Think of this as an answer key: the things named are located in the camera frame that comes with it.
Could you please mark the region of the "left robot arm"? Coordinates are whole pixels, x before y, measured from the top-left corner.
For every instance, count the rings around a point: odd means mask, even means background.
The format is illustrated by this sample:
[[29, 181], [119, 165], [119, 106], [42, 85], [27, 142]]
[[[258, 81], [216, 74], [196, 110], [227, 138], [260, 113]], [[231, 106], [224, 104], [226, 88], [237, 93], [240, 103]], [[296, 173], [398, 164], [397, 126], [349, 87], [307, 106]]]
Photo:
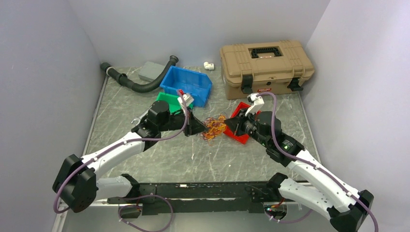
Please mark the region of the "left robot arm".
[[56, 213], [61, 213], [58, 206], [60, 200], [75, 213], [85, 210], [95, 200], [105, 198], [119, 197], [127, 203], [136, 201], [140, 196], [140, 185], [129, 174], [113, 178], [102, 176], [128, 158], [163, 141], [163, 131], [191, 136], [207, 129], [193, 115], [190, 107], [182, 107], [171, 113], [165, 101], [155, 101], [136, 118], [136, 122], [130, 132], [113, 144], [82, 157], [72, 154], [64, 160], [52, 186], [57, 194], [53, 205]]

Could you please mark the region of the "white pipe elbow fitting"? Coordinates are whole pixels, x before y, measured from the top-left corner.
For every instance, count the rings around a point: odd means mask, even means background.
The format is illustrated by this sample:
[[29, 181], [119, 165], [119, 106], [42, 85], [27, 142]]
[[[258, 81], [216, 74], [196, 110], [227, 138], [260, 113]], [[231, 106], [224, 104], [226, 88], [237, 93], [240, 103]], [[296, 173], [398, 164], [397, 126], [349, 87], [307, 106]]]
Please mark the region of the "white pipe elbow fitting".
[[212, 70], [215, 69], [214, 63], [209, 63], [207, 61], [203, 63], [203, 66], [204, 66], [205, 70], [208, 70], [208, 71], [212, 71]]

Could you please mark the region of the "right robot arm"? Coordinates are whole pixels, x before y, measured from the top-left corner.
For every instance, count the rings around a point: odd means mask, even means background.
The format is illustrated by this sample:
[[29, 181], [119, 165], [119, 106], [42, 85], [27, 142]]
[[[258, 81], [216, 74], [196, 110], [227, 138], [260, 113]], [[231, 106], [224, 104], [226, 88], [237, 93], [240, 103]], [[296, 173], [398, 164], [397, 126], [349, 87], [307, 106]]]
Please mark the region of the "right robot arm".
[[305, 147], [285, 134], [281, 121], [271, 111], [239, 113], [224, 121], [235, 135], [248, 135], [266, 148], [267, 155], [301, 175], [315, 188], [303, 186], [285, 174], [276, 173], [267, 183], [266, 194], [273, 201], [281, 197], [318, 212], [338, 232], [356, 232], [369, 215], [374, 196], [343, 182], [322, 166]]

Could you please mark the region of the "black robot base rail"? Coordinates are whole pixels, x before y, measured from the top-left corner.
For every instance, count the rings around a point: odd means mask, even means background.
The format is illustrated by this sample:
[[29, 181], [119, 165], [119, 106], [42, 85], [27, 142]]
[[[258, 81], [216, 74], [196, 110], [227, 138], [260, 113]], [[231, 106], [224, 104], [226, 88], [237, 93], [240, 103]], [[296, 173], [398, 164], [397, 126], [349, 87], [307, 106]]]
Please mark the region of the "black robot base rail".
[[280, 209], [289, 202], [266, 181], [132, 183], [125, 197], [110, 197], [108, 204], [133, 204], [143, 216], [168, 213], [239, 212], [263, 213], [264, 208]]

